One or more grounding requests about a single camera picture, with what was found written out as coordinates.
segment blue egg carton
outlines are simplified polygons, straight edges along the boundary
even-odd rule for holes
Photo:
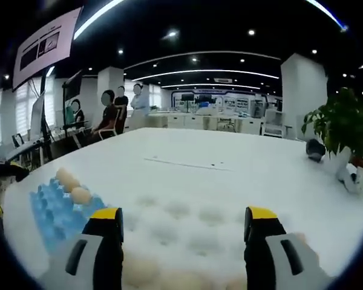
[[[75,204],[56,178],[51,178],[49,185],[39,185],[37,192],[30,193],[30,200],[36,224],[49,253],[62,241],[81,233],[95,211],[106,208],[97,195],[92,195],[88,205]]]

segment egg tray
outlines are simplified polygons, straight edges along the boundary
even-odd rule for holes
[[[30,193],[32,212],[46,250],[51,253],[64,240],[81,233],[97,210],[106,208],[101,198],[92,195],[87,205],[75,204],[56,178]]]

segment ceiling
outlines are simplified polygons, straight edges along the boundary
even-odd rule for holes
[[[16,35],[17,42],[55,17],[84,5],[77,23],[80,27],[109,1],[56,1],[44,14],[39,10],[36,21],[25,23],[21,34]],[[329,90],[341,86],[363,90],[363,69],[358,70],[363,64],[363,4],[361,0],[354,4],[319,2],[347,24],[348,31],[342,33],[335,22],[305,0],[125,0],[73,42],[71,57],[56,64],[55,73],[57,77],[69,77],[79,69],[92,68],[88,73],[96,75],[108,66],[127,68],[159,57],[197,51],[250,52],[278,59],[238,53],[195,53],[148,62],[125,72],[127,78],[136,79],[193,69],[249,71],[279,79],[235,72],[193,72],[143,81],[168,86],[212,83],[213,78],[219,77],[232,79],[234,84],[259,87],[263,93],[281,95],[280,65],[293,53],[299,53],[324,65],[330,79]],[[248,35],[250,29],[255,30],[254,36]],[[171,30],[177,31],[177,37],[165,37]],[[123,54],[118,53],[119,49],[123,49]],[[317,50],[317,54],[312,54],[312,50]],[[9,74],[14,51],[6,66]]]

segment white pillar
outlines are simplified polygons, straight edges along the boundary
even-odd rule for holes
[[[117,88],[123,85],[123,69],[108,67],[98,73],[97,106],[94,108],[93,127],[102,121],[102,112],[105,109],[105,106],[101,103],[103,92],[111,89],[117,96]]]
[[[293,127],[288,138],[296,138],[306,113],[327,103],[327,81],[322,65],[293,54],[281,65],[284,125]]]

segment standing person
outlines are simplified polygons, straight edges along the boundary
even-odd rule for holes
[[[117,108],[117,121],[116,121],[116,133],[120,135],[123,133],[125,127],[126,116],[128,115],[128,97],[125,95],[125,87],[120,86],[117,89],[117,97],[114,99],[114,106]]]
[[[101,102],[106,105],[106,108],[103,110],[101,123],[91,130],[88,144],[93,144],[101,140],[99,137],[100,130],[113,129],[118,113],[117,108],[114,105],[114,97],[115,94],[111,89],[103,92]]]
[[[142,94],[142,88],[142,85],[138,83],[133,87],[134,98],[131,102],[133,113],[129,120],[129,128],[131,130],[145,127],[146,116],[150,111],[149,96]]]

